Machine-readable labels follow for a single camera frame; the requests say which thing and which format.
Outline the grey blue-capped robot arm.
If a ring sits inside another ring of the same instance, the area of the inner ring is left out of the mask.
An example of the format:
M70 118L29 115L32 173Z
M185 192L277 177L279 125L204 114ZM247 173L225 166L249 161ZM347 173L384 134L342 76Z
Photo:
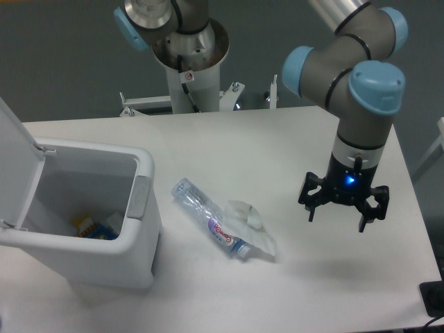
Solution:
M327 203L353 206L365 228L384 219L389 205L388 187L372 181L405 89L404 74L387 60L409 29L399 11L370 1L311 5L335 41L321 51L294 49L284 61L282 82L336 116L339 125L325 177L308 173L298 201L310 213ZM175 113L221 110L219 67L229 39L206 1L125 1L114 20L135 49L152 49L164 66Z

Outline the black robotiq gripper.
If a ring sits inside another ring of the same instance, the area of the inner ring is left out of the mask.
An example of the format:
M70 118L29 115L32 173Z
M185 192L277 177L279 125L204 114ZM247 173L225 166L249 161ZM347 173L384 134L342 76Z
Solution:
M298 202L309 212L308 221L314 220L317 207L327 203L355 205L361 213L359 232L375 219L384 220L389 206L389 187L386 185L372 188L377 165L356 172L352 166L346 166L331 154L325 178L307 172L300 189ZM373 197L377 203L372 207L368 199Z

